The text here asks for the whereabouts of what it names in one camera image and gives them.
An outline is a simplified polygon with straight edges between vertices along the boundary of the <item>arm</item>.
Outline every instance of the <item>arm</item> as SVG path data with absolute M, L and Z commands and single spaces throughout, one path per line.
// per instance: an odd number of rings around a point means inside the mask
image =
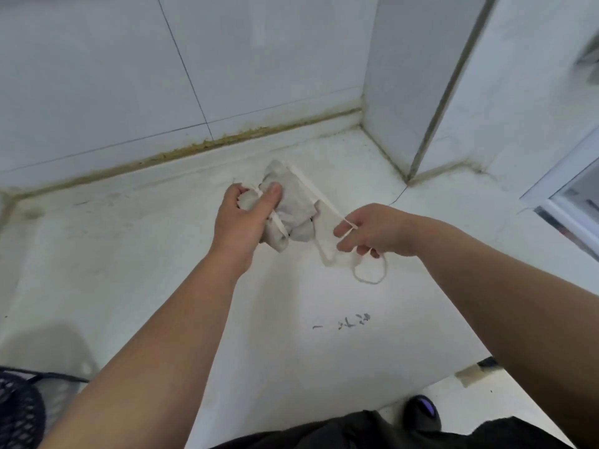
M 599 445 L 599 297 L 444 222 L 383 205 L 338 248 L 418 256 L 499 363 L 568 437 Z M 341 237 L 347 223 L 335 228 Z
M 173 295 L 78 395 L 41 449 L 183 448 L 202 401 L 237 279 L 249 269 L 274 186 L 251 211 L 227 189 L 214 241 Z

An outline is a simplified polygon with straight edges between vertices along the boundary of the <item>hand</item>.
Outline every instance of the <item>hand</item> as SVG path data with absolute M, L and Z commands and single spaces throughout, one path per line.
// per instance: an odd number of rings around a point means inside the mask
M 281 185 L 274 182 L 251 211 L 244 211 L 237 206 L 237 198 L 247 190 L 241 184 L 231 184 L 226 190 L 216 216 L 214 239 L 208 252 L 208 255 L 224 258 L 227 266 L 232 267 L 239 276 L 250 268 L 266 219 L 283 195 Z
M 346 219 L 358 227 L 352 230 L 338 244 L 337 249 L 364 255 L 373 249 L 372 256 L 378 258 L 383 252 L 395 252 L 403 256 L 414 256 L 415 233 L 420 219 L 414 214 L 396 210 L 386 205 L 371 203 L 348 214 Z M 345 221 L 333 230 L 340 238 L 352 227 Z

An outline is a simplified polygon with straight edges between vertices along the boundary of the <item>shoe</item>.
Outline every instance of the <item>shoe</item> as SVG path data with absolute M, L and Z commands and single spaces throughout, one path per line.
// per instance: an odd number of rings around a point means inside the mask
M 402 423 L 405 430 L 440 432 L 441 418 L 432 400 L 423 395 L 412 397 L 406 402 Z

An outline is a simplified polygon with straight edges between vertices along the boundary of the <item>dark clothing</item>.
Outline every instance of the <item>dark clothing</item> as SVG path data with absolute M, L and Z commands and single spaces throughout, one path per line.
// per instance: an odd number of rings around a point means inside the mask
M 241 437 L 217 449 L 567 449 L 559 439 L 516 417 L 484 422 L 471 435 L 407 432 L 374 411 L 361 411 L 281 432 Z

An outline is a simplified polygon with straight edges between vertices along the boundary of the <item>white frame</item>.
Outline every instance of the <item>white frame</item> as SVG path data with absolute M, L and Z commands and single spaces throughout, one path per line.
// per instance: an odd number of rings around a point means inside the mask
M 588 226 L 596 223 L 582 211 L 565 211 L 551 200 L 562 187 L 578 176 L 584 169 L 599 159 L 599 127 L 595 128 L 565 158 L 547 172 L 520 200 L 529 208 L 538 206 L 550 213 L 569 231 L 599 255 L 599 237 Z

